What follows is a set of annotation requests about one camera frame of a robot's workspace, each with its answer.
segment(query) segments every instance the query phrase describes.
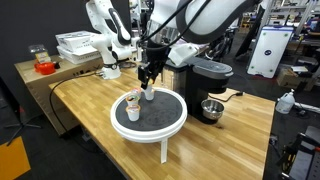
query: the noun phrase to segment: cup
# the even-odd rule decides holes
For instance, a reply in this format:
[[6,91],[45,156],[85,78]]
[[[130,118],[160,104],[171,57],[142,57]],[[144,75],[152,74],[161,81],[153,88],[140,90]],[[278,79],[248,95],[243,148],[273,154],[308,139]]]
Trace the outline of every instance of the cup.
[[129,105],[126,108],[130,121],[137,121],[140,117],[140,106],[138,104]]
[[148,100],[148,101],[153,100],[153,98],[154,98],[154,92],[155,92],[155,90],[154,90],[153,88],[146,89],[146,90],[144,91],[144,95],[145,95],[145,97],[146,97],[146,100]]
[[128,103],[128,105],[134,105],[134,104],[138,104],[139,103],[139,96],[137,94],[129,94],[126,97],[126,101]]
[[131,94],[135,94],[137,96],[139,96],[139,98],[141,98],[141,88],[140,87],[136,87],[131,89]]

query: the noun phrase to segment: coffee machine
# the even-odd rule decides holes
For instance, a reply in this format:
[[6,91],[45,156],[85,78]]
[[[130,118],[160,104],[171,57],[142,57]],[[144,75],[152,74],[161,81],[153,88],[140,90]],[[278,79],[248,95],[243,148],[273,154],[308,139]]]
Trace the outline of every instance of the coffee machine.
[[169,89],[184,97],[188,113],[205,124],[214,121],[202,115],[201,102],[208,98],[208,93],[220,94],[226,91],[232,68],[226,64],[191,57],[179,67],[168,61],[163,73],[171,71]]

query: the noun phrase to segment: stainless steel bowl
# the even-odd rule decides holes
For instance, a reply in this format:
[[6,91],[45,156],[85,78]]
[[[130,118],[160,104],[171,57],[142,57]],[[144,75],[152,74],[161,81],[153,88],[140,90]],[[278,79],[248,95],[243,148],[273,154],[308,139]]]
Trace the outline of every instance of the stainless steel bowl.
[[223,104],[212,99],[206,99],[201,102],[202,115],[211,120],[218,120],[224,110]]

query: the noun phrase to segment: black mat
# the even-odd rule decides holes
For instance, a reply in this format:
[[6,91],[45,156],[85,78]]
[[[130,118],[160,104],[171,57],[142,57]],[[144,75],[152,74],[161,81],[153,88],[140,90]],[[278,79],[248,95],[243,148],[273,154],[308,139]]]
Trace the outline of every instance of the black mat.
[[139,100],[140,117],[137,121],[130,121],[126,112],[127,102],[125,99],[116,109],[118,122],[128,129],[136,131],[155,131],[166,128],[179,120],[182,114],[182,105],[173,95],[155,91],[154,99],[147,101],[144,93]]

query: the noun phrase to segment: bottle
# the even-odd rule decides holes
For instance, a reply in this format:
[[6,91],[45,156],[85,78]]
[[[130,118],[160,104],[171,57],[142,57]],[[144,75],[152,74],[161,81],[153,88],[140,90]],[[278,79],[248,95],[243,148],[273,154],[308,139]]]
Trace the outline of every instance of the bottle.
[[288,114],[295,103],[293,97],[294,90],[291,89],[290,93],[285,93],[280,99],[278,99],[278,104],[276,110],[281,114]]

